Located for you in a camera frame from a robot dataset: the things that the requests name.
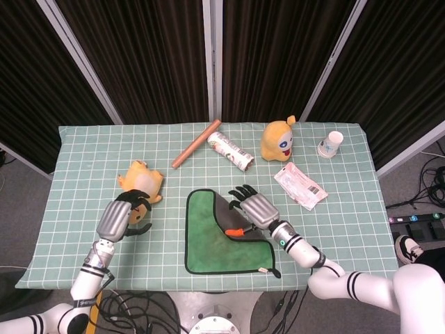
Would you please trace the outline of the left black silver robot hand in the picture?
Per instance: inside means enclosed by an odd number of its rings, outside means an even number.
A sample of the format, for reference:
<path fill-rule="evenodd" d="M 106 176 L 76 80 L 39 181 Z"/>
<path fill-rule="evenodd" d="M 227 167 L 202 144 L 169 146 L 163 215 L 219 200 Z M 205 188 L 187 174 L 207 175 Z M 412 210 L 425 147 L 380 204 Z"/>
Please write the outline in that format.
<path fill-rule="evenodd" d="M 131 225 L 140 222 L 152 210 L 149 199 L 147 193 L 137 189 L 122 192 L 104 210 L 96 229 L 99 237 L 116 243 L 123 237 L 145 234 L 151 228 L 151 223 L 141 228 L 132 228 Z"/>

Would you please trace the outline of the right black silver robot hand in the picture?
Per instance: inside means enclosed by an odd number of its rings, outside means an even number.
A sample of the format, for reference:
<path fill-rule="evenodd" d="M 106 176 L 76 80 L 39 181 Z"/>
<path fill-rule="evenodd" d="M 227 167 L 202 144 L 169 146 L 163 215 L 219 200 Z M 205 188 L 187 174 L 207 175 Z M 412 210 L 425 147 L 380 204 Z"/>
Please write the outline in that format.
<path fill-rule="evenodd" d="M 270 236 L 273 236 L 273 228 L 280 223 L 280 213 L 264 195 L 248 184 L 236 186 L 229 194 L 235 197 L 229 202 L 229 210 L 237 209 L 243 212 L 250 222 L 250 227 L 226 230 L 227 236 L 244 237 L 254 230 L 268 231 Z"/>

